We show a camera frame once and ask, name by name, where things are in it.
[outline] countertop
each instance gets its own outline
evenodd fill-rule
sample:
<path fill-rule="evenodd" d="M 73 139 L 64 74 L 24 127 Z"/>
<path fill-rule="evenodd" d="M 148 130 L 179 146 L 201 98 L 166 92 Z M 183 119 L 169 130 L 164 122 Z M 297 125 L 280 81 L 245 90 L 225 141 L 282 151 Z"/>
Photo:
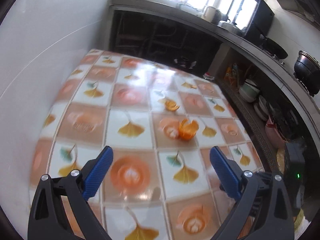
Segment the countertop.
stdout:
<path fill-rule="evenodd" d="M 201 30 L 252 61 L 289 98 L 307 125 L 320 154 L 320 111 L 301 83 L 281 64 L 247 40 L 180 9 L 147 0 L 111 0 L 107 15 L 104 49 L 109 49 L 114 10 L 134 11 L 171 19 Z"/>

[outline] white mug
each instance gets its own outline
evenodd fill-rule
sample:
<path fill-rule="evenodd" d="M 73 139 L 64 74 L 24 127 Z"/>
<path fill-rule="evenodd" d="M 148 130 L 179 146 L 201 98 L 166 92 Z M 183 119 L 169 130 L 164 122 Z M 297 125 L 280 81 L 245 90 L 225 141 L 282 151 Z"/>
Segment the white mug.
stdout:
<path fill-rule="evenodd" d="M 208 22 L 211 22 L 213 20 L 214 14 L 216 13 L 216 10 L 217 9 L 215 7 L 206 5 L 206 7 L 204 8 L 204 13 L 201 18 Z"/>

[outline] tiled table surface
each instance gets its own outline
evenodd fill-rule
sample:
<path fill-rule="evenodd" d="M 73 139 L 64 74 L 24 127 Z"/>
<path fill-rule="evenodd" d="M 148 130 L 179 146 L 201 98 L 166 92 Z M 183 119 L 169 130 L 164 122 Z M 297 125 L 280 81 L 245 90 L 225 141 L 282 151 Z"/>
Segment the tiled table surface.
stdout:
<path fill-rule="evenodd" d="M 174 100 L 176 112 L 163 99 Z M 174 124 L 196 120 L 190 141 Z M 114 161 L 89 204 L 114 240 L 205 240 L 234 201 L 219 189 L 209 161 L 220 146 L 243 170 L 262 171 L 243 125 L 219 87 L 188 73 L 93 49 L 68 78 L 44 123 L 30 176 L 30 199 L 42 174 L 66 176 L 96 158 L 105 145 Z M 82 236 L 67 199 L 74 232 Z"/>

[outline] white wall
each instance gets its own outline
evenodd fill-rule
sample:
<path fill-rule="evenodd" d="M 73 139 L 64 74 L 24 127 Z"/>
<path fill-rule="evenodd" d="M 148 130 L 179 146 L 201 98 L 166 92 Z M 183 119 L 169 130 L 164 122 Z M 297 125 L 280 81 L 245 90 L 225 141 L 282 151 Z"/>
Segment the white wall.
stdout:
<path fill-rule="evenodd" d="M 16 0 L 0 25 L 0 204 L 27 239 L 29 172 L 58 90 L 95 47 L 108 0 Z"/>
<path fill-rule="evenodd" d="M 320 61 L 320 31 L 298 16 L 283 10 L 277 0 L 264 1 L 275 13 L 268 37 L 288 53 L 288 57 L 284 60 L 286 69 L 290 73 L 294 72 L 299 50 L 307 51 Z M 314 100 L 320 107 L 320 93 L 315 95 Z"/>

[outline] metal screw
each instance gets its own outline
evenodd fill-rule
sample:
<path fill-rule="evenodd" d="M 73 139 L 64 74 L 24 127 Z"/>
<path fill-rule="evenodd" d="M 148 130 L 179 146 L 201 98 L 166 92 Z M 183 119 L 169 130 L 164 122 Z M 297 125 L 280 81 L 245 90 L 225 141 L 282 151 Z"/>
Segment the metal screw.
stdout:
<path fill-rule="evenodd" d="M 49 176 L 47 174 L 41 176 L 41 180 L 45 181 L 47 179 L 49 179 Z"/>
<path fill-rule="evenodd" d="M 251 171 L 244 171 L 244 175 L 248 178 L 252 177 L 252 172 Z"/>
<path fill-rule="evenodd" d="M 73 171 L 71 171 L 71 176 L 72 176 L 72 177 L 76 177 L 76 176 L 79 175 L 79 173 L 80 173 L 80 171 L 78 171 L 78 170 L 73 170 Z"/>
<path fill-rule="evenodd" d="M 281 180 L 282 180 L 282 178 L 281 178 L 280 175 L 276 175 L 276 176 L 275 176 L 275 179 L 276 179 L 277 181 L 281 181 Z"/>

